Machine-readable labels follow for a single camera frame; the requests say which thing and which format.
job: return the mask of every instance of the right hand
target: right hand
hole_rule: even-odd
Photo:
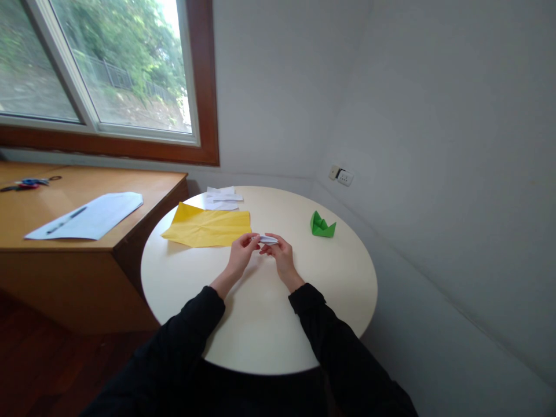
[[[266,233],[266,235],[274,237],[278,240],[278,243],[270,246],[264,245],[259,253],[261,255],[272,256],[276,260],[278,276],[288,287],[288,290],[294,292],[305,282],[295,270],[293,248],[281,236],[274,235],[273,233]]]

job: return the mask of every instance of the hand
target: hand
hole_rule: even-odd
[[[274,237],[278,240],[278,243],[270,246],[264,245],[259,253],[261,255],[267,254],[272,256],[276,260],[278,276],[288,287],[288,290],[294,292],[305,282],[295,270],[293,248],[281,236],[272,233],[267,233],[266,235]]]
[[[210,284],[220,298],[225,299],[235,283],[242,277],[251,254],[260,249],[261,237],[256,233],[246,233],[232,243],[230,260],[224,271]]]
[[[239,275],[238,279],[243,275],[243,271],[251,259],[253,251],[260,249],[259,241],[261,237],[257,233],[246,233],[234,240],[232,243],[232,251],[230,252],[230,260],[226,270],[235,275]]]

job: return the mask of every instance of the black sleeve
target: black sleeve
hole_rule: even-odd
[[[305,284],[289,299],[345,414],[417,416],[410,397],[336,317],[316,288]]]
[[[175,409],[175,396],[179,394],[174,394],[183,396],[187,392],[207,338],[224,309],[217,292],[203,288],[136,350],[124,370],[108,382],[81,415],[154,416]]]

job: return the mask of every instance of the green origami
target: green origami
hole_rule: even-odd
[[[328,226],[323,218],[319,215],[318,211],[313,213],[311,217],[311,231],[315,236],[333,237],[336,230],[336,223]]]

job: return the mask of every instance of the green foliage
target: green foliage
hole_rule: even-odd
[[[17,72],[27,65],[21,30],[31,31],[31,24],[20,2],[0,0],[0,65]]]
[[[181,41],[156,0],[52,0],[77,51],[125,69],[133,92],[145,97],[151,81],[181,97],[186,88]]]

